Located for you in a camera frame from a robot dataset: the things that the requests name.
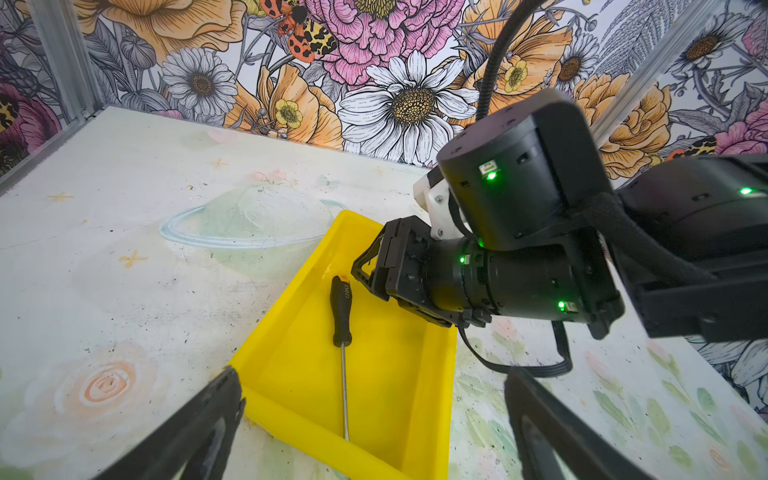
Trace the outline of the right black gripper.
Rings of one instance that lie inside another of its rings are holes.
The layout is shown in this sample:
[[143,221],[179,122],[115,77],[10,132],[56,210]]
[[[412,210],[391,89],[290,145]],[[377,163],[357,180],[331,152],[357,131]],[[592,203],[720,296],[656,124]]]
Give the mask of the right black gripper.
[[387,222],[351,267],[374,296],[445,328],[484,327],[498,313],[489,252],[466,238],[435,240],[416,216]]

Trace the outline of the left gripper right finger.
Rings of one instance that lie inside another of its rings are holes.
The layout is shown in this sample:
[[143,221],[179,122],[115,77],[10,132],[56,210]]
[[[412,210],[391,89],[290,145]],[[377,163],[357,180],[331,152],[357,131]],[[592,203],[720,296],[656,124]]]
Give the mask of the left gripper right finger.
[[562,479],[559,461],[578,479],[650,477],[523,369],[509,370],[504,395],[525,479]]

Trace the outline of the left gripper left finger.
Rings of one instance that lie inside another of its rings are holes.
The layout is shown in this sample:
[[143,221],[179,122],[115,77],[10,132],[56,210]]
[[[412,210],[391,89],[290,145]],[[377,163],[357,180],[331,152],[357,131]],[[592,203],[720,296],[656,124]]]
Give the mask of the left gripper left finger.
[[221,479],[246,400],[226,367],[98,479]]

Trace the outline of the black yellow handled screwdriver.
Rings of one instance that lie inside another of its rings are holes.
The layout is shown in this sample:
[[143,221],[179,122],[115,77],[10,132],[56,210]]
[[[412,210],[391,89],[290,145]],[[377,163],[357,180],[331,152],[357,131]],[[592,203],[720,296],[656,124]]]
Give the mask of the black yellow handled screwdriver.
[[343,433],[344,439],[349,442],[350,428],[346,348],[352,342],[352,335],[350,331],[352,292],[349,282],[341,276],[335,276],[331,281],[330,304],[334,320],[333,344],[340,350],[341,358]]

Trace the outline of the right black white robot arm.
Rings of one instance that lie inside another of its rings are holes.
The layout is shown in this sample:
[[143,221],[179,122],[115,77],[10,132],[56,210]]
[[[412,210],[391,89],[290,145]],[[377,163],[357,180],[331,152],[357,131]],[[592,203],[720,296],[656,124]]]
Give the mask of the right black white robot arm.
[[460,235],[388,222],[351,269],[377,297],[445,327],[522,317],[601,339],[632,306],[652,338],[766,337],[765,155],[679,158],[614,188],[580,108],[547,90],[437,162]]

